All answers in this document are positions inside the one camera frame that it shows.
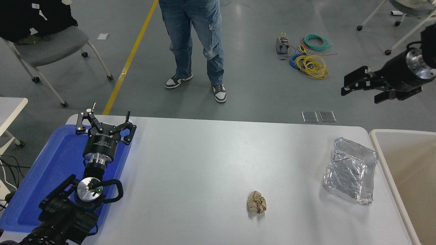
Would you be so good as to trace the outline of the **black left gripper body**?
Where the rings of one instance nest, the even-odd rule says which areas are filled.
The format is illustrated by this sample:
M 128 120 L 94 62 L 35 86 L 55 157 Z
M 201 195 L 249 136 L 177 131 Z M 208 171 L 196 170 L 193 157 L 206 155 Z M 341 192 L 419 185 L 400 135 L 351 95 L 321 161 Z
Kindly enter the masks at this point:
M 120 141 L 120 132 L 114 135 L 88 132 L 88 139 L 83 150 L 83 158 L 90 159 L 94 155 L 104 155 L 106 159 L 114 159 L 118 142 Z

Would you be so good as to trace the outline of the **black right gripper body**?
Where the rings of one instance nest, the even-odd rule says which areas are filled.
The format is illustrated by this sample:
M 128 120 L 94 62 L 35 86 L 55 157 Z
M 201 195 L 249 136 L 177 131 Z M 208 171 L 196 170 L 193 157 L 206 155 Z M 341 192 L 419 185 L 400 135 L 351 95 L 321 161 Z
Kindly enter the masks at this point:
M 421 51 L 403 51 L 387 61 L 380 70 L 375 71 L 375 75 L 384 78 L 391 88 L 400 92 L 409 92 L 422 86 L 423 79 L 408 67 L 406 62 L 408 54 L 415 57 L 416 54 L 421 54 Z

